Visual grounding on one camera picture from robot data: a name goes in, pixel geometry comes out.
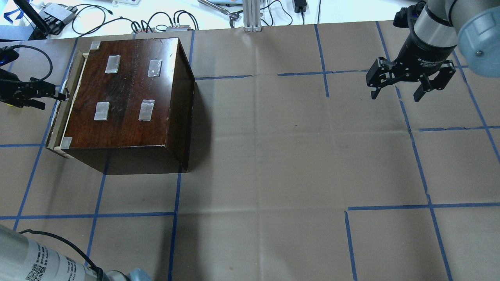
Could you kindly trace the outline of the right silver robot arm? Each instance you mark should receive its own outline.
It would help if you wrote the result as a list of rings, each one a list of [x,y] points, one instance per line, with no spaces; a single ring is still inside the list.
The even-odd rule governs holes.
[[[430,91],[443,90],[456,72],[449,59],[455,48],[475,74],[499,77],[498,0],[420,0],[401,8],[393,25],[409,29],[409,35],[395,60],[379,57],[366,74],[372,99],[397,82],[420,83],[416,102]]]

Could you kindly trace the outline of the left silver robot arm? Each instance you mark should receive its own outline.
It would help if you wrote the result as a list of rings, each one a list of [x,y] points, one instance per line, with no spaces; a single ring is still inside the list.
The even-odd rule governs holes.
[[[88,265],[85,266],[59,252],[27,238],[24,233],[47,235],[73,248]],[[151,277],[136,268],[128,274],[117,270],[104,272],[68,240],[44,231],[27,229],[18,233],[1,225],[2,281],[150,281]]]

